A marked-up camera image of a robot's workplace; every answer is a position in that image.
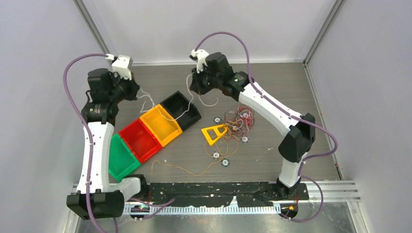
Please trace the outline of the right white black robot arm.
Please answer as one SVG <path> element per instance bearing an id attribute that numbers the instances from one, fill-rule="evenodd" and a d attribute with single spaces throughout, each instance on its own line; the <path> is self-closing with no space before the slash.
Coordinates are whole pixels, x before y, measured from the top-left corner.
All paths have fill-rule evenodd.
<path id="1" fill-rule="evenodd" d="M 283 199 L 290 199 L 297 192 L 301 177 L 299 168 L 315 141 L 313 115 L 288 109 L 265 92 L 247 73 L 234 72 L 221 52 L 209 54 L 205 50 L 192 50 L 190 58 L 196 62 L 192 69 L 189 89 L 204 95 L 219 89 L 224 95 L 245 104 L 268 120 L 284 137 L 278 146 L 283 158 L 275 191 Z"/>

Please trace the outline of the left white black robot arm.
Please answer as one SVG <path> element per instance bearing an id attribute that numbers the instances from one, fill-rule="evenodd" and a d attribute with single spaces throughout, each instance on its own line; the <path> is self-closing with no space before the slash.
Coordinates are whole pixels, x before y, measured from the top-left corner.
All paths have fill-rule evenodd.
<path id="1" fill-rule="evenodd" d="M 127 175 L 118 184 L 109 183 L 109 152 L 118 104 L 137 100 L 139 85 L 107 68 L 87 75 L 87 103 L 80 111 L 85 149 L 82 173 L 76 191 L 67 196 L 67 207 L 83 220 L 120 217 L 131 198 L 145 200 L 149 185 L 144 175 Z"/>

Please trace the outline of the dark chip upper left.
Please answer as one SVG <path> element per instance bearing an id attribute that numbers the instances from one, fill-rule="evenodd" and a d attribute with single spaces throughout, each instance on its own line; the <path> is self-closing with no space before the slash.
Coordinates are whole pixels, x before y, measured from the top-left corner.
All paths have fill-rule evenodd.
<path id="1" fill-rule="evenodd" d="M 215 122 L 215 124 L 221 124 L 222 119 L 220 117 L 215 117 L 214 122 Z"/>

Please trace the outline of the dark chip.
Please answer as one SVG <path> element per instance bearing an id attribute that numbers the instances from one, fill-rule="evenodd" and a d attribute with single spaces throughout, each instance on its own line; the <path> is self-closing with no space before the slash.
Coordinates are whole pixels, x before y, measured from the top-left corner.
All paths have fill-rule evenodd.
<path id="1" fill-rule="evenodd" d="M 221 124 L 222 119 L 220 117 L 215 117 L 214 122 L 215 122 L 215 124 Z"/>
<path id="2" fill-rule="evenodd" d="M 212 158 L 215 159 L 215 160 L 220 160 L 221 155 L 220 155 L 219 152 L 215 151 L 215 152 L 212 153 Z"/>
<path id="3" fill-rule="evenodd" d="M 241 141 L 242 141 L 242 143 L 248 143 L 249 142 L 249 137 L 244 135 L 244 136 L 241 137 Z"/>
<path id="4" fill-rule="evenodd" d="M 242 113 L 241 117 L 245 118 L 245 119 L 248 119 L 250 116 L 249 116 L 248 112 L 245 112 L 245 113 Z"/>

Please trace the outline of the black plastic bin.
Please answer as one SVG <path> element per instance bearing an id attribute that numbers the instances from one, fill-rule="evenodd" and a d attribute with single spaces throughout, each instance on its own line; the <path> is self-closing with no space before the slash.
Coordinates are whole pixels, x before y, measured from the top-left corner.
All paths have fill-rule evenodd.
<path id="1" fill-rule="evenodd" d="M 197 107 L 190 103 L 180 91 L 171 94 L 160 105 L 173 119 L 176 119 L 182 131 L 186 131 L 202 118 Z"/>

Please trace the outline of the dark chip upper right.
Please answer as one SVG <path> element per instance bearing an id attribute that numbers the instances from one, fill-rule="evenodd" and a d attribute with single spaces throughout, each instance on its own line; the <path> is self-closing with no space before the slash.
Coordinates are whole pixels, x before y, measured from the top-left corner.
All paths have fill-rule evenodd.
<path id="1" fill-rule="evenodd" d="M 248 112 L 245 112 L 245 113 L 242 113 L 241 117 L 245 118 L 245 119 L 248 119 L 250 116 L 249 116 Z"/>

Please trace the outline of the yellow plastic bin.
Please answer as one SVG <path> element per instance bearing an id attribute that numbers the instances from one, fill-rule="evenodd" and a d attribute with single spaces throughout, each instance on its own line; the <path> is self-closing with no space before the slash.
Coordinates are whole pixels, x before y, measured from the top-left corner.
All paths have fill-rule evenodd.
<path id="1" fill-rule="evenodd" d="M 154 108 L 141 115 L 139 119 L 163 147 L 183 133 L 178 122 L 174 120 L 161 104 L 157 104 Z"/>

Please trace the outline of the red plastic bin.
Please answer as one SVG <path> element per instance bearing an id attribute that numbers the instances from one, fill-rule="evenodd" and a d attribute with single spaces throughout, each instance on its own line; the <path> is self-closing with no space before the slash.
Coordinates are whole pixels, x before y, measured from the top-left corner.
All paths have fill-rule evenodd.
<path id="1" fill-rule="evenodd" d="M 163 149 L 160 142 L 140 119 L 120 130 L 119 135 L 141 164 L 146 163 Z"/>

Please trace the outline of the dark chip middle right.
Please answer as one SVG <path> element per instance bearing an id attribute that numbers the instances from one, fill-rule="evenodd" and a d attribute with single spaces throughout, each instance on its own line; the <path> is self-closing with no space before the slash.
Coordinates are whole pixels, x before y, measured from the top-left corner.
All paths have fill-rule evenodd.
<path id="1" fill-rule="evenodd" d="M 241 141 L 242 141 L 242 143 L 248 143 L 249 142 L 249 137 L 244 135 L 244 136 L 241 137 Z"/>

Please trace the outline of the green plastic bin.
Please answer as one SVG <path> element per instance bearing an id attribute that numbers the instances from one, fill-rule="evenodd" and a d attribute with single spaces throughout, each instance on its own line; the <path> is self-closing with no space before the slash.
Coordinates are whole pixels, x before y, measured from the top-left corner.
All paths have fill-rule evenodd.
<path id="1" fill-rule="evenodd" d="M 118 133 L 111 138 L 109 150 L 109 174 L 120 182 L 126 176 L 132 174 L 141 163 L 137 160 L 126 143 Z"/>

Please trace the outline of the dark chip lower left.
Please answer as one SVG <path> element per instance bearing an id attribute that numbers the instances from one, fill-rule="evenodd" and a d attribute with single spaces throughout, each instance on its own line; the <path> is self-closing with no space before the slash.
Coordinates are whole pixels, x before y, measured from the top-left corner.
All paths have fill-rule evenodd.
<path id="1" fill-rule="evenodd" d="M 220 160 L 221 155 L 220 155 L 219 152 L 215 151 L 215 152 L 212 153 L 212 158 L 215 159 L 215 160 Z"/>

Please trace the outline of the dark chip lowest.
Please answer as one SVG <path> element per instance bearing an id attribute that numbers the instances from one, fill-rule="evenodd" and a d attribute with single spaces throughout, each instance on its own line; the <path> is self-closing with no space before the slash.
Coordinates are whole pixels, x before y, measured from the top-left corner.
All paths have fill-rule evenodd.
<path id="1" fill-rule="evenodd" d="M 229 162 L 228 159 L 222 159 L 222 160 L 221 160 L 221 164 L 222 164 L 223 167 L 227 167 L 227 166 L 230 165 L 230 162 Z"/>

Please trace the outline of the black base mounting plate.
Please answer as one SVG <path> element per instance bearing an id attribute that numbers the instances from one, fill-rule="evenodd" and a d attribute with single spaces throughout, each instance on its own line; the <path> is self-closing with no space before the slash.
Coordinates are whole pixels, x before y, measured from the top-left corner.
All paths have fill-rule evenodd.
<path id="1" fill-rule="evenodd" d="M 272 201 L 308 200 L 304 183 L 292 194 L 282 196 L 271 182 L 216 182 L 216 183 L 150 183 L 132 196 L 153 204 L 164 204 L 174 199 L 172 207 L 226 207 L 232 200 L 239 207 L 266 207 Z"/>

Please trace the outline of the yellow triangular plastic frame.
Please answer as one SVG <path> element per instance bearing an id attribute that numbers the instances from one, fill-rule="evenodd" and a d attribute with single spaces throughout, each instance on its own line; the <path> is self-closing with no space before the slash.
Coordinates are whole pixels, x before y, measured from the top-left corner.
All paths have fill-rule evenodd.
<path id="1" fill-rule="evenodd" d="M 225 124 L 210 126 L 201 129 L 206 142 L 213 146 L 219 139 L 224 137 L 228 132 L 228 126 Z"/>

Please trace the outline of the slotted aluminium rail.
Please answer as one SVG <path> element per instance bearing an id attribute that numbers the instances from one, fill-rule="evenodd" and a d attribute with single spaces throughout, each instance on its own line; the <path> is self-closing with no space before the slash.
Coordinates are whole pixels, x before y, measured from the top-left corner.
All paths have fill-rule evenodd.
<path id="1" fill-rule="evenodd" d="M 226 207 L 146 207 L 141 208 L 139 205 L 133 207 L 127 204 L 123 210 L 123 215 L 150 215 L 156 211 L 158 215 L 234 215 L 234 214 L 280 214 L 281 206 L 275 203 L 272 206 L 263 207 L 239 207 L 237 204 L 231 204 Z"/>

